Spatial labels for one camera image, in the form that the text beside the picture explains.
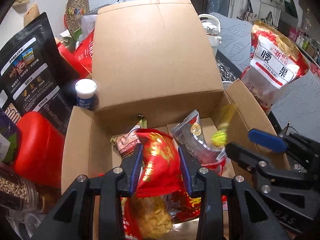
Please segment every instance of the white bottle cap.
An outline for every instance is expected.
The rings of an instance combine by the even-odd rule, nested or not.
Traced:
[[[76,83],[77,96],[82,99],[93,97],[97,89],[97,84],[91,79],[80,79]]]

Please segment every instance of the white kettle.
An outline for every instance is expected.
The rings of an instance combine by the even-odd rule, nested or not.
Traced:
[[[210,14],[200,14],[199,18],[201,20],[202,26],[207,34],[207,37],[210,41],[212,51],[214,56],[217,55],[217,50],[219,44],[221,44],[221,37],[219,36],[221,32],[220,21],[217,17],[214,17]]]

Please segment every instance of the glass jar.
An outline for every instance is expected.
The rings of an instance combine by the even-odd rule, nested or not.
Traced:
[[[22,212],[48,213],[60,191],[0,170],[0,205]]]

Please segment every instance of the yellow candy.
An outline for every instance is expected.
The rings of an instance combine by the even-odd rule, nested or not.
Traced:
[[[212,143],[217,147],[222,147],[227,143],[227,133],[223,130],[217,131],[211,137]]]

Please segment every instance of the black bag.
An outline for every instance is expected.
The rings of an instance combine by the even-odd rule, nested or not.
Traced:
[[[60,88],[77,72],[62,64],[47,14],[15,34],[0,54],[0,107],[14,122],[37,111],[65,134],[72,108]]]

